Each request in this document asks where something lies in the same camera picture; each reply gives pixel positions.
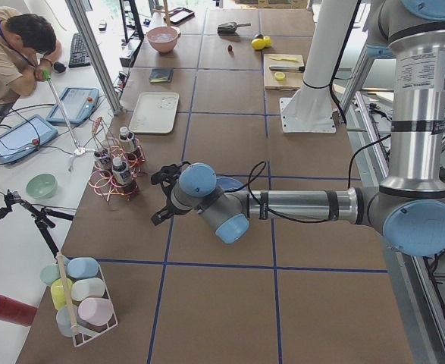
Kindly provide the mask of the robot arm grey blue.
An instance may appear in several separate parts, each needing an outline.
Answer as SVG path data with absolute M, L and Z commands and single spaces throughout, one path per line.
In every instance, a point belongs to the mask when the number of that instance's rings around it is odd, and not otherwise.
M 410 256 L 445 249 L 445 1 L 375 1 L 364 54 L 396 59 L 390 161 L 377 187 L 344 191 L 224 190 L 203 163 L 164 166 L 151 177 L 166 195 L 152 216 L 161 224 L 196 211 L 225 243 L 242 237 L 251 218 L 303 224 L 345 220 L 376 230 Z

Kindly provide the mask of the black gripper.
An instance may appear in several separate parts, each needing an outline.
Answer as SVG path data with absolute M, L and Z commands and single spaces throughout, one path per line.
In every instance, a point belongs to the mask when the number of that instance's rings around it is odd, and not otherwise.
M 172 218 L 174 215 L 184 215 L 184 210 L 179 209 L 171 200 L 171 193 L 182 173 L 184 163 L 162 166 L 161 169 L 151 176 L 151 185 L 160 185 L 162 192 L 166 196 L 166 205 L 161 210 L 154 213 L 151 221 L 154 225 Z

